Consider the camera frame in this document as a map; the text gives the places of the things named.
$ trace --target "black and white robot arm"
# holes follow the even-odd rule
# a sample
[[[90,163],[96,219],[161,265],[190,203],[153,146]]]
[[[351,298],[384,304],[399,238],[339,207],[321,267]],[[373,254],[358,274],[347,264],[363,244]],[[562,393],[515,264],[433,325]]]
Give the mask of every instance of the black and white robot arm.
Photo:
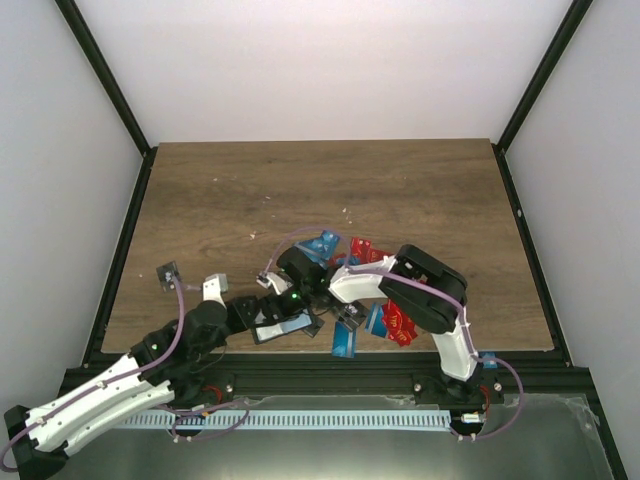
[[[289,322],[317,307],[340,309],[363,299],[391,299],[433,336],[443,374],[461,392],[473,388],[482,365],[465,341],[461,323],[467,285],[446,265],[412,245],[380,262],[329,268],[292,247],[277,264],[282,275],[265,272],[259,277],[259,283],[270,290],[261,298],[224,301],[226,276],[208,277],[202,302],[181,318],[175,349],[161,362],[176,339],[178,320],[147,334],[109,369],[66,395],[40,407],[16,406],[7,411],[5,422],[22,477],[49,478],[68,457],[130,416],[188,400],[200,391],[202,382],[190,368],[203,355],[224,346],[228,336]]]

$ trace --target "wooden tabletop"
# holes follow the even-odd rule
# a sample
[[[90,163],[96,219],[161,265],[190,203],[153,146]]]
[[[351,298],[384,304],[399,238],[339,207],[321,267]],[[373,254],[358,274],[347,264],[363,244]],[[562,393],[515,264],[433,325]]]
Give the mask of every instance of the wooden tabletop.
[[[396,251],[413,243],[469,282],[476,347],[551,349],[549,331],[488,140],[162,144],[103,345],[122,352],[177,318],[156,267],[175,261],[183,281],[226,273],[229,296],[264,294],[255,283],[283,237],[328,226]],[[310,232],[297,239],[317,236]],[[187,307],[200,300],[188,292]],[[329,352],[333,325],[236,352]],[[404,348],[358,331],[357,351],[433,350],[428,334]]]

